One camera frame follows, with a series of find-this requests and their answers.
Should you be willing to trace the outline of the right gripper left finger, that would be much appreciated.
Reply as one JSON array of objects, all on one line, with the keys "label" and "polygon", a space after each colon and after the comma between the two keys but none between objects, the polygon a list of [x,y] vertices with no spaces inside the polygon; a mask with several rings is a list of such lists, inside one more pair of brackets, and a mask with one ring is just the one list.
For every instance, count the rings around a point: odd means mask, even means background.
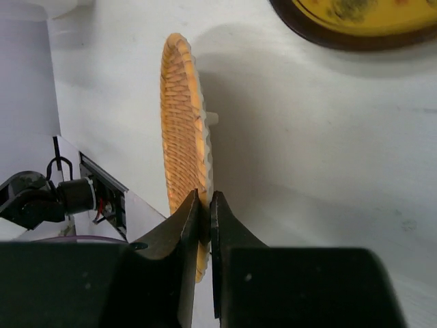
[{"label": "right gripper left finger", "polygon": [[200,201],[128,243],[1,244],[2,327],[190,327]]}]

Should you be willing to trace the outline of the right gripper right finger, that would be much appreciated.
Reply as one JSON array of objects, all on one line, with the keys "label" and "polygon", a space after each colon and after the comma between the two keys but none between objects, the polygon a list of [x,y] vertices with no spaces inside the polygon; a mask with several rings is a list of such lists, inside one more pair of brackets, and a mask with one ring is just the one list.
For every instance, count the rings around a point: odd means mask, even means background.
[{"label": "right gripper right finger", "polygon": [[405,327],[387,270],[357,247],[269,247],[210,205],[214,315],[222,327]]}]

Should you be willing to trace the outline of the woven bamboo round tray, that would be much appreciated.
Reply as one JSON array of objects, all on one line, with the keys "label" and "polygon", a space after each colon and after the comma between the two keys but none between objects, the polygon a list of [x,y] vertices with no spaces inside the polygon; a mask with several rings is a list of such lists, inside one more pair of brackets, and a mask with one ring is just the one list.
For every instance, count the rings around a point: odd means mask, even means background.
[{"label": "woven bamboo round tray", "polygon": [[168,36],[160,65],[160,117],[169,210],[174,213],[194,189],[209,209],[214,193],[210,126],[195,57],[186,38]]}]

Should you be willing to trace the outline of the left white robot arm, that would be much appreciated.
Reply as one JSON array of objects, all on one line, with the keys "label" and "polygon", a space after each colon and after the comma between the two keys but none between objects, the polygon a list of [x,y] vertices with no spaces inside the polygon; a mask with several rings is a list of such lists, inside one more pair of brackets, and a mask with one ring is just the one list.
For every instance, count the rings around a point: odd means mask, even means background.
[{"label": "left white robot arm", "polygon": [[14,174],[1,185],[1,218],[33,230],[42,222],[59,223],[66,216],[96,209],[92,180],[81,178],[54,185],[40,173]]}]

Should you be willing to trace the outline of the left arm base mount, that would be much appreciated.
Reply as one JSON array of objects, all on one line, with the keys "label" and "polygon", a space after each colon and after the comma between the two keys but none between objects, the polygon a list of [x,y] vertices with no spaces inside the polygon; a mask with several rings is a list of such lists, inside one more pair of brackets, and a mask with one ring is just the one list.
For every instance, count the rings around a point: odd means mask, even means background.
[{"label": "left arm base mount", "polygon": [[53,137],[55,157],[46,179],[78,241],[127,241],[125,196],[128,189],[67,142]]}]

